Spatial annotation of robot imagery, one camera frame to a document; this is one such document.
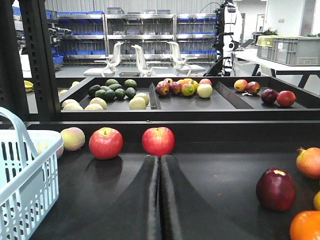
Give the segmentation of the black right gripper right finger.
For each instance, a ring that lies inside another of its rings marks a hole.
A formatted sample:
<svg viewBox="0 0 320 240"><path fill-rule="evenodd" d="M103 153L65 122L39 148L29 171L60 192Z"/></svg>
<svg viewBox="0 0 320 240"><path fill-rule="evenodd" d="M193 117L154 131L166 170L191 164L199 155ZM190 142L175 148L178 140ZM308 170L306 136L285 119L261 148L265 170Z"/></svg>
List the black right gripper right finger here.
<svg viewBox="0 0 320 240"><path fill-rule="evenodd" d="M204 200L172 155L164 155L160 160L160 202L161 231L165 240L253 238Z"/></svg>

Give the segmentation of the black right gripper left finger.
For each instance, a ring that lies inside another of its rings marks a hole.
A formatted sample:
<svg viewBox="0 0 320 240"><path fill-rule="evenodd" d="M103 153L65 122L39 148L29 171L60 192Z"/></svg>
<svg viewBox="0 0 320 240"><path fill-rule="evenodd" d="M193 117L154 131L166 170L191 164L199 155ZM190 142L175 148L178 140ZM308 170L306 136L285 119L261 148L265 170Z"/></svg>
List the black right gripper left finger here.
<svg viewBox="0 0 320 240"><path fill-rule="evenodd" d="M107 210L72 234L73 240L160 240L160 164L147 155L137 175Z"/></svg>

